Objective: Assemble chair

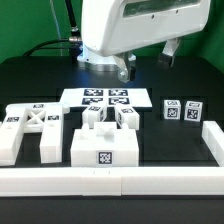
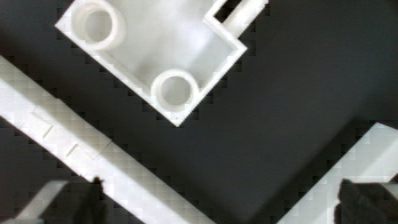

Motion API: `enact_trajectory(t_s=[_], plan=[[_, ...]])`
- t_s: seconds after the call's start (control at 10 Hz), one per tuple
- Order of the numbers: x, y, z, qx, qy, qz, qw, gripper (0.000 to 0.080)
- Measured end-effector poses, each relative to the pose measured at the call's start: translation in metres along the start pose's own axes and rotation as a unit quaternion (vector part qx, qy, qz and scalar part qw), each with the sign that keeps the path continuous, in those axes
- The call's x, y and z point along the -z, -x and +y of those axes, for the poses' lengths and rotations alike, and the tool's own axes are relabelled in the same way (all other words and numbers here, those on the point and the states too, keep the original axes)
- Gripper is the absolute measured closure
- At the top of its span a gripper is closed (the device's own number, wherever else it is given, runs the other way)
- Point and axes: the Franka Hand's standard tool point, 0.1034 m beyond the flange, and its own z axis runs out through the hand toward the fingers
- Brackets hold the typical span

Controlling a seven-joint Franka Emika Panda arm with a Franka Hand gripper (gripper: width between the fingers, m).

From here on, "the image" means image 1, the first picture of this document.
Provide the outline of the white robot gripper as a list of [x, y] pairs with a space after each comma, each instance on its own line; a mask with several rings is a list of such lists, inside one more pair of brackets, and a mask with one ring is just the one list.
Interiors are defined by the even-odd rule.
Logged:
[[127, 83], [136, 73], [136, 56], [128, 51], [167, 40], [158, 66], [171, 68], [178, 37], [203, 30], [210, 4], [211, 0], [83, 0], [82, 40], [101, 56], [114, 55], [118, 79]]

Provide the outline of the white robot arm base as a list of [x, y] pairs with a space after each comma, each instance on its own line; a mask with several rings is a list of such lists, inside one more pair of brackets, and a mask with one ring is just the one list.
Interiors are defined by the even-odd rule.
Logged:
[[112, 56], [103, 57], [90, 51], [85, 45], [82, 46], [82, 53], [77, 57], [78, 65], [81, 68], [99, 71], [114, 72], [118, 66]]

